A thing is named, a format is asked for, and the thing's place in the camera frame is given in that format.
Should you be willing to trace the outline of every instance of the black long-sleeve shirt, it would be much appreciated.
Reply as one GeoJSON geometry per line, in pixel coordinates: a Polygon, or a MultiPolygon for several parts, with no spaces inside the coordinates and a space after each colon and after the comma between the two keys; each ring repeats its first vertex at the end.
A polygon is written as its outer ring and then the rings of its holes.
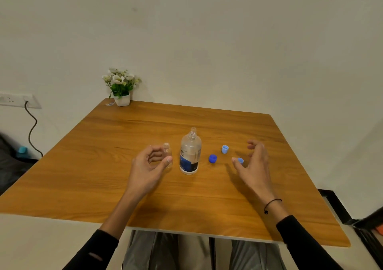
{"type": "MultiPolygon", "coordinates": [[[[299,270],[342,270],[294,216],[284,218],[276,225],[276,228],[299,270]]],[[[63,270],[105,270],[117,245],[118,240],[116,238],[102,230],[97,230],[63,270]],[[89,253],[97,255],[102,261],[89,255],[89,253]]]]}

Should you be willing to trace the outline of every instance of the tabletop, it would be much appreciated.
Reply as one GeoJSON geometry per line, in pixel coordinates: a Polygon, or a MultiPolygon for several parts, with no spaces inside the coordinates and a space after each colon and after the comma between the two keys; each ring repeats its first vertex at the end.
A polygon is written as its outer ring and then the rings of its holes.
{"type": "Polygon", "coordinates": [[[149,144],[168,142],[173,166],[139,203],[129,227],[282,241],[231,163],[241,157],[246,166],[246,141],[257,139],[269,152],[271,181],[290,213],[321,245],[350,246],[270,115],[139,101],[106,106],[110,102],[103,100],[0,196],[1,213],[102,223],[124,192],[133,157],[149,144]],[[185,175],[180,143],[192,126],[202,140],[201,159],[198,171],[185,175]],[[210,154],[218,156],[215,164],[210,154]]]}

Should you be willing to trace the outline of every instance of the black string bracelet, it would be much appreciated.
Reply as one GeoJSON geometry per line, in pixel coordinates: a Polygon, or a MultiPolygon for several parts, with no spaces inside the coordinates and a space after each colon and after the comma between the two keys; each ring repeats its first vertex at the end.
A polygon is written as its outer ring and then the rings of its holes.
{"type": "Polygon", "coordinates": [[[269,204],[271,204],[273,201],[274,201],[274,200],[272,200],[271,202],[269,202],[269,203],[265,206],[265,209],[264,209],[265,214],[268,214],[268,211],[266,210],[266,208],[267,208],[267,206],[268,206],[269,204]]]}

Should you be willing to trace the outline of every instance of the flower pot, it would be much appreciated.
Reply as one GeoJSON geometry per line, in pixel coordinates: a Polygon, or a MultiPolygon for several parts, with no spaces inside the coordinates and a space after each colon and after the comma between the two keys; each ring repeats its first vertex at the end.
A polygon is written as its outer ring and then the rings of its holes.
{"type": "Polygon", "coordinates": [[[112,96],[112,98],[115,99],[115,103],[119,107],[128,106],[130,104],[130,94],[128,94],[127,96],[122,96],[122,97],[112,96]]]}

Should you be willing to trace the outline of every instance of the gray pants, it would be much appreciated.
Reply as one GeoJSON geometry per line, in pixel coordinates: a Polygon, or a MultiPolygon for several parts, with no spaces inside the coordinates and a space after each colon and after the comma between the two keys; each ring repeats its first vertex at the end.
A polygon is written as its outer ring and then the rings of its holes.
{"type": "MultiPolygon", "coordinates": [[[[239,240],[231,243],[229,270],[286,270],[275,244],[239,240]]],[[[122,266],[124,270],[179,270],[178,235],[132,231],[122,266]]]]}

